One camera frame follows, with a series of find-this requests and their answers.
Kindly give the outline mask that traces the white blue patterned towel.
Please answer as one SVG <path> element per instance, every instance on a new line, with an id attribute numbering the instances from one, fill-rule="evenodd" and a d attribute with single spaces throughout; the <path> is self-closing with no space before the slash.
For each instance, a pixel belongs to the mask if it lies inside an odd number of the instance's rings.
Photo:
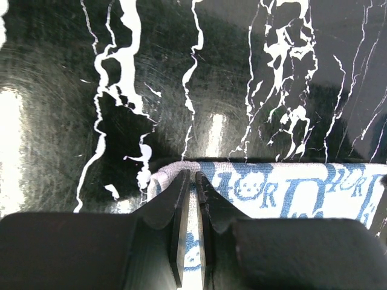
<path id="1" fill-rule="evenodd" d="M 384 191 L 383 164 L 220 163 L 179 161 L 151 175 L 148 201 L 190 171 L 184 273 L 179 289 L 204 289 L 195 175 L 252 219 L 351 219 L 368 231 Z"/>

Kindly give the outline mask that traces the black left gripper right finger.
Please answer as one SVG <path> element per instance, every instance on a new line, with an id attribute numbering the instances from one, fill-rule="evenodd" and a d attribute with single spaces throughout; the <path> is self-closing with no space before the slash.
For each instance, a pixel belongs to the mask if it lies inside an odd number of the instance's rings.
<path id="1" fill-rule="evenodd" d="M 195 175 L 204 289 L 385 289 L 386 247 L 351 219 L 252 219 Z"/>

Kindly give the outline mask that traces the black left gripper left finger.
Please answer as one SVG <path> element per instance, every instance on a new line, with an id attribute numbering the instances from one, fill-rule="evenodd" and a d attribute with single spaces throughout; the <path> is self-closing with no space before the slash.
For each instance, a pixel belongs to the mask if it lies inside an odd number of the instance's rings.
<path id="1" fill-rule="evenodd" d="M 1 220 L 2 289 L 182 286 L 190 171 L 130 214 L 13 213 Z"/>

